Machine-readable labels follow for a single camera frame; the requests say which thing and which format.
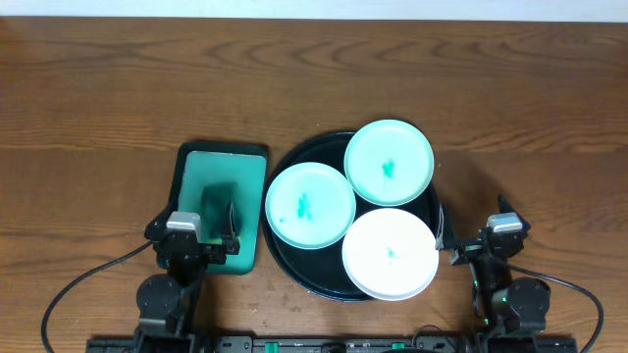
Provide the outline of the green yellow scrub sponge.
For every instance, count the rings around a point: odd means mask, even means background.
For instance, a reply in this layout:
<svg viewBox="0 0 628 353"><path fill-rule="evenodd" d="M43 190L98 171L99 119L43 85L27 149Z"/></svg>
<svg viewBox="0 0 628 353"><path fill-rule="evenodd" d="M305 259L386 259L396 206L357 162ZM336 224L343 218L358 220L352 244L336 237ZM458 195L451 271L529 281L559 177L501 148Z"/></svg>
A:
<svg viewBox="0 0 628 353"><path fill-rule="evenodd" d="M238 233L241 227L239 212L236 209L236 184L234 182L213 183L203 188L201 204L205 216L205 227L210 238L220 238L223 211L228 201L232 201L238 220Z"/></svg>

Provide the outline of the mint plate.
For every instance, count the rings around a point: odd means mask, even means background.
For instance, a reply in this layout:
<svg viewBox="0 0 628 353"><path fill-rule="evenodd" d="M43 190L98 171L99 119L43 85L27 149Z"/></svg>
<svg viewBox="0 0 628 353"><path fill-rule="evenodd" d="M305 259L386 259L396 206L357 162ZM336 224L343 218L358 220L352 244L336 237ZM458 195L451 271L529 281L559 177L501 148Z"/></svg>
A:
<svg viewBox="0 0 628 353"><path fill-rule="evenodd" d="M288 245L318 250L338 242L352 225L356 197L346 177L335 168L304 162L280 172L265 200L266 220Z"/></svg>
<svg viewBox="0 0 628 353"><path fill-rule="evenodd" d="M435 157L427 137L400 120L374 121L345 148L345 176L362 199L384 207L416 199L431 183Z"/></svg>

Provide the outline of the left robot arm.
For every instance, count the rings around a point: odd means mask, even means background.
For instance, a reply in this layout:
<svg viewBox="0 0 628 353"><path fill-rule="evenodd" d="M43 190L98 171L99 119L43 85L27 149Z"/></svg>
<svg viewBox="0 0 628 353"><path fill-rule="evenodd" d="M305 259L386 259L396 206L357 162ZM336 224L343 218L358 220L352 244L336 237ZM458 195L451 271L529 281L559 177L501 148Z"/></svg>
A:
<svg viewBox="0 0 628 353"><path fill-rule="evenodd" d="M136 292L140 311L133 352L212 352L214 344L193 328L206 271L239 252L234 203L218 214L219 244L198 241L200 216L168 205L145 230L167 270L146 279Z"/></svg>

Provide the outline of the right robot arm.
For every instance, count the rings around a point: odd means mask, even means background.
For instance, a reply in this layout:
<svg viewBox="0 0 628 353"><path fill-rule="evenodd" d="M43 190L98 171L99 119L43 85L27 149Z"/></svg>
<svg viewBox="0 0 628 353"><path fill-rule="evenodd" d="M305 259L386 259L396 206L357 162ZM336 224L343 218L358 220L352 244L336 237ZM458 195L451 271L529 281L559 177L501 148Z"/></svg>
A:
<svg viewBox="0 0 628 353"><path fill-rule="evenodd" d="M473 278L474 315L486 328L459 340L459 352L537 352L535 335L546 329L550 287L533 277L512 277L507 260L524 248L530 224L503 196L498 212L473 238L455 235L448 209L441 205L436 249L450 253L454 266L467 265Z"/></svg>

